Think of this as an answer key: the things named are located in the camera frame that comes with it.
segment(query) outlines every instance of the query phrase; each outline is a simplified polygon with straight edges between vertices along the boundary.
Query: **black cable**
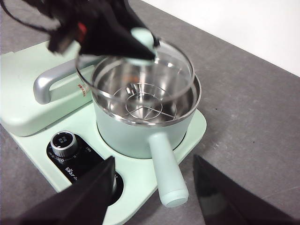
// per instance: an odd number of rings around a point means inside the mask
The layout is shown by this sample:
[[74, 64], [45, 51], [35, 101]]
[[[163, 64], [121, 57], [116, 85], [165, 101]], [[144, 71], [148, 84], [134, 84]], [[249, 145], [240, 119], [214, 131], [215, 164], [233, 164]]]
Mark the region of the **black cable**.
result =
[[6, 12], [7, 15], [9, 15], [12, 19], [16, 20], [17, 22], [19, 22], [20, 24], [23, 24], [24, 26], [27, 26], [27, 27], [30, 27], [32, 29], [35, 29], [35, 30], [38, 30], [38, 31], [41, 31], [41, 32], [44, 32], [44, 33], [50, 33], [51, 31], [50, 30], [47, 30], [46, 28], [44, 27], [40, 27], [40, 26], [36, 26], [36, 25], [33, 25], [33, 24], [29, 24], [29, 23], [26, 23], [26, 22], [23, 22], [22, 20], [14, 17], [9, 11], [8, 9], [6, 8], [5, 4], [4, 4], [4, 0], [0, 0], [0, 5], [2, 6], [4, 12]]

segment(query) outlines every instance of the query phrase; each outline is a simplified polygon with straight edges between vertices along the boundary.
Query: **mint green base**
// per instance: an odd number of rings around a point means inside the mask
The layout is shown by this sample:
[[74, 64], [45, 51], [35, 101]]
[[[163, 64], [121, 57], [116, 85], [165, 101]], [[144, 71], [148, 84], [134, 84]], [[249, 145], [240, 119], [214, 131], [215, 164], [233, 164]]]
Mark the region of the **mint green base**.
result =
[[[173, 151], [178, 163], [199, 143], [205, 129], [206, 120], [196, 110], [185, 138]], [[103, 158], [115, 157], [116, 170], [124, 180], [125, 189], [121, 198], [108, 207], [103, 224], [124, 224], [157, 189], [152, 159], [127, 157], [107, 146], [98, 132], [92, 104], [88, 104], [80, 110], [69, 114], [63, 120], [59, 120], [53, 126], [48, 126], [47, 129], [43, 129], [34, 135], [19, 137], [11, 134], [33, 164], [58, 192], [70, 186], [71, 183], [49, 160], [46, 155], [46, 147], [52, 135], [61, 130], [69, 130], [78, 134]]]
[[73, 45], [63, 56], [47, 49], [47, 42], [1, 56], [1, 124], [17, 136], [28, 136], [57, 121], [91, 101], [84, 97], [76, 73], [54, 83], [51, 101], [39, 104], [33, 94], [33, 84], [43, 72], [76, 57], [79, 45]]

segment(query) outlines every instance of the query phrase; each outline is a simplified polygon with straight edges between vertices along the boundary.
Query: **white wall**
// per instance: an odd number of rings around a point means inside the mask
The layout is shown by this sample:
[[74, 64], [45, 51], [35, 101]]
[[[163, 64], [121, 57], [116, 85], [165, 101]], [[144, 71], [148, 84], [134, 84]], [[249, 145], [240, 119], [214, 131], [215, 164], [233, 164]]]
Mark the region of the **white wall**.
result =
[[300, 0], [144, 0], [300, 76]]

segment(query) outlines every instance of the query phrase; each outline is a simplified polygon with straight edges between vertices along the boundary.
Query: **black object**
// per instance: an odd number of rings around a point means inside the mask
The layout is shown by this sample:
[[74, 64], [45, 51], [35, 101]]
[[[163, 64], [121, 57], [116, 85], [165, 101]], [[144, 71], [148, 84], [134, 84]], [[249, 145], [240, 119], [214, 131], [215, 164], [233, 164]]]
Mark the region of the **black object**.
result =
[[300, 225], [194, 155], [194, 182], [206, 225]]
[[2, 225], [100, 225], [110, 204], [115, 175], [113, 157], [76, 183]]
[[[66, 137], [64, 143], [72, 142], [72, 136], [69, 133], [62, 134], [62, 137]], [[53, 143], [58, 142], [60, 135], [53, 139]], [[71, 183], [75, 183], [78, 179], [81, 179], [88, 171], [92, 170], [99, 163], [103, 162], [104, 159], [101, 158], [80, 136], [76, 135], [76, 140], [78, 143], [77, 152], [69, 157], [58, 157], [53, 152], [50, 143], [47, 146], [47, 156], [50, 160], [57, 166], [57, 168], [67, 177]], [[122, 195], [124, 188], [124, 183], [122, 177], [116, 173], [116, 190], [112, 195], [112, 200], [110, 205], [115, 203]]]
[[[76, 40], [80, 54], [126, 56], [151, 60], [155, 55], [130, 33], [133, 27], [146, 28], [130, 7], [128, 0], [23, 0], [40, 13], [57, 19], [55, 30], [28, 24], [4, 11], [19, 23], [50, 34], [48, 49], [63, 53]], [[154, 46], [159, 41], [154, 37]]]

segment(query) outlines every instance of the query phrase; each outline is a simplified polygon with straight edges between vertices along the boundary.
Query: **gray handle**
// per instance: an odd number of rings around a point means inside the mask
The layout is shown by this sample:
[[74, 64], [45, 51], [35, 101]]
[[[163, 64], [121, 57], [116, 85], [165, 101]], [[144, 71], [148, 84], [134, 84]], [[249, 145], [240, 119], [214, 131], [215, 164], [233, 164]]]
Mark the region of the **gray handle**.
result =
[[[94, 65], [100, 60], [98, 56], [89, 56], [81, 61], [79, 68], [88, 67]], [[36, 101], [42, 105], [50, 102], [50, 87], [55, 82], [73, 74], [76, 72], [75, 60], [70, 60], [63, 64], [60, 64], [57, 67], [51, 68], [43, 72], [40, 76], [37, 77], [33, 84], [33, 93]]]

